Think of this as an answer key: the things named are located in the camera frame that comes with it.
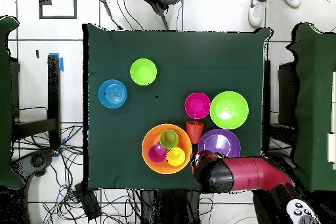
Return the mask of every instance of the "pink bowl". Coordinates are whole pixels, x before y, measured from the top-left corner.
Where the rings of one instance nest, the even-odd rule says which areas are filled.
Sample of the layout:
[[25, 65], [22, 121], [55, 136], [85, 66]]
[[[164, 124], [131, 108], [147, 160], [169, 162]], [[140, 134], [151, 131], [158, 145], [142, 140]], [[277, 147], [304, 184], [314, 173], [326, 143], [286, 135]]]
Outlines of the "pink bowl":
[[192, 93], [186, 98], [184, 109], [187, 115], [193, 119], [202, 119], [210, 111], [211, 101], [203, 93]]

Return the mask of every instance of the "dark green table cover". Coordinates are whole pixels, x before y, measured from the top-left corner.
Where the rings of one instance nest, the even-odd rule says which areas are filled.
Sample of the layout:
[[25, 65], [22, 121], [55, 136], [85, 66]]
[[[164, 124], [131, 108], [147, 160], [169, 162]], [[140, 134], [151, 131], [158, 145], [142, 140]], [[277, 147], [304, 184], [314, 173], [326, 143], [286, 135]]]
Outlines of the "dark green table cover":
[[[190, 118], [184, 101], [196, 91], [211, 100], [222, 91], [241, 93], [249, 103], [249, 116], [233, 132], [242, 156], [260, 154], [263, 51], [270, 29], [253, 34], [108, 32], [87, 24], [87, 31], [89, 187], [197, 189], [190, 166], [160, 175], [141, 154], [145, 134], [156, 125], [172, 123], [185, 130]], [[138, 58], [149, 58], [157, 66], [157, 78], [149, 86], [139, 86], [130, 77], [131, 64]], [[117, 79], [127, 88], [120, 108], [108, 109], [98, 99], [98, 89], [107, 79]], [[202, 121], [205, 131], [216, 128], [210, 116]]]
[[0, 185], [12, 189], [22, 188], [23, 180], [9, 167], [12, 147], [12, 79], [9, 64], [8, 35], [18, 27], [16, 19], [0, 17]]
[[336, 71], [336, 34], [322, 34], [310, 24], [293, 30], [300, 81], [295, 115], [299, 135], [294, 161], [301, 181], [311, 190], [336, 191], [336, 170], [327, 160], [327, 134], [331, 132], [333, 72]]

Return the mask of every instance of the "orange cup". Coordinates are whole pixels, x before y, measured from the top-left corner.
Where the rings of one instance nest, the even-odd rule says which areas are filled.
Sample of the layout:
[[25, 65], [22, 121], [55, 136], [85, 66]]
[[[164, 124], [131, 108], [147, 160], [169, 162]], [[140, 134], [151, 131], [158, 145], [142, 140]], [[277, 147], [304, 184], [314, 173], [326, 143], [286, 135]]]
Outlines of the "orange cup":
[[188, 134], [192, 144], [198, 144], [202, 137], [204, 123], [196, 121], [186, 122], [186, 133]]

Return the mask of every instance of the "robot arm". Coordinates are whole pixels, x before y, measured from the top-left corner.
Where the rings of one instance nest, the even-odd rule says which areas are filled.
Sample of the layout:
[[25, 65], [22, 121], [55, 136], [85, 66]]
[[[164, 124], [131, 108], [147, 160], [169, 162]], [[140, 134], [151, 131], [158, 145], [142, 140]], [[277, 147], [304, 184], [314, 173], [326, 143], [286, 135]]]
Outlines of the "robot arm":
[[320, 224], [291, 179], [263, 157], [225, 158], [208, 150], [192, 155], [192, 173], [203, 193], [263, 190], [280, 224]]

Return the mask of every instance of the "blue tape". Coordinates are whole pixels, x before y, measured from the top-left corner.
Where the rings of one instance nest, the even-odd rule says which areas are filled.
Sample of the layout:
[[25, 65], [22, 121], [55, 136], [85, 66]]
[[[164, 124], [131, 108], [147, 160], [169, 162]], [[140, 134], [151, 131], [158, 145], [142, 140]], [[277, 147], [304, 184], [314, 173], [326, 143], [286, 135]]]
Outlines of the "blue tape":
[[[60, 56], [59, 53], [49, 53], [49, 56]], [[63, 57], [60, 58], [60, 71], [64, 71], [64, 66], [63, 66]]]
[[[62, 139], [62, 144], [61, 144], [62, 146], [66, 146], [66, 138], [63, 138]], [[58, 149], [58, 152], [61, 154], [62, 152], [63, 152], [63, 149], [62, 148], [60, 148], [60, 149]], [[60, 155], [59, 154], [55, 154], [54, 155], [54, 158], [57, 158], [57, 157], [59, 157]]]
[[60, 58], [60, 71], [63, 72], [64, 68], [63, 68], [63, 57]]

